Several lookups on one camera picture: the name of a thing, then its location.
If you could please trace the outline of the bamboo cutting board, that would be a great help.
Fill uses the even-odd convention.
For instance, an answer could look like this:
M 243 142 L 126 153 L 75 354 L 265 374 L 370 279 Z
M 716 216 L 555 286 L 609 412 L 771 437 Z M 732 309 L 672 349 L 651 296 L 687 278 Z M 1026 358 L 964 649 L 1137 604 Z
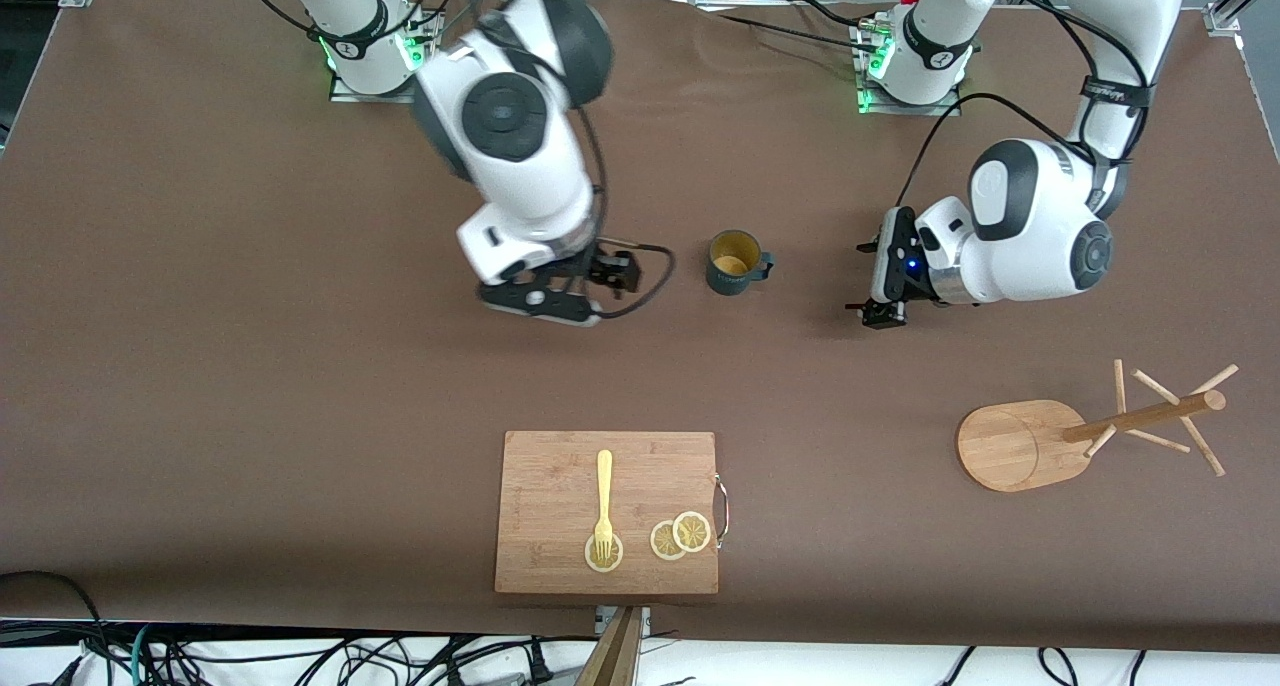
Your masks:
M 584 544 L 598 517 L 596 454 L 613 454 L 611 523 L 625 555 L 590 570 Z M 506 435 L 494 587 L 549 599 L 667 600 L 718 593 L 710 543 L 678 561 L 650 549 L 652 529 L 686 509 L 712 517 L 716 436 L 710 433 L 511 431 Z

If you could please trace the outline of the yellow plastic fork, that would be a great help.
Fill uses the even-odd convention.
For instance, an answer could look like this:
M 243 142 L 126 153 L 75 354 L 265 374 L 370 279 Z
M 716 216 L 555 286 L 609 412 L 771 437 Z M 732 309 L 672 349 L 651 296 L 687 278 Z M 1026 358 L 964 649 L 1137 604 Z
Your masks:
M 612 468 L 612 452 L 600 451 L 596 454 L 598 517 L 591 540 L 594 559 L 599 566 L 607 566 L 613 554 L 614 531 L 611 523 Z

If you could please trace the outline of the wooden mug rack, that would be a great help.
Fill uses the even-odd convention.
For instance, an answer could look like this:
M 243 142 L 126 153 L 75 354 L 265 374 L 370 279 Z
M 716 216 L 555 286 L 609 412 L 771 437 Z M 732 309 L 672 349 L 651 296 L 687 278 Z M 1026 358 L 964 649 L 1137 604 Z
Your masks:
M 1021 493 L 1083 475 L 1103 445 L 1124 435 L 1178 453 L 1198 452 L 1222 477 L 1225 468 L 1194 417 L 1225 408 L 1220 387 L 1238 371 L 1238 363 L 1228 363 L 1178 395 L 1149 372 L 1115 360 L 1112 416 L 1088 421 L 1070 404 L 1050 399 L 984 404 L 957 426 L 957 458 L 982 488 Z

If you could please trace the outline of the teal mug yellow inside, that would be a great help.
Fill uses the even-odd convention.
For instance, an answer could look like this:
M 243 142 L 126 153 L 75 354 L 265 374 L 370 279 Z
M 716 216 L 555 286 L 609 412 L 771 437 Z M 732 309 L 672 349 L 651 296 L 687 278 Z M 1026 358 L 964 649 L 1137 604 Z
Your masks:
M 771 276 L 774 257 L 746 230 L 722 230 L 710 241 L 705 259 L 705 282 L 722 297 L 744 294 L 754 282 Z

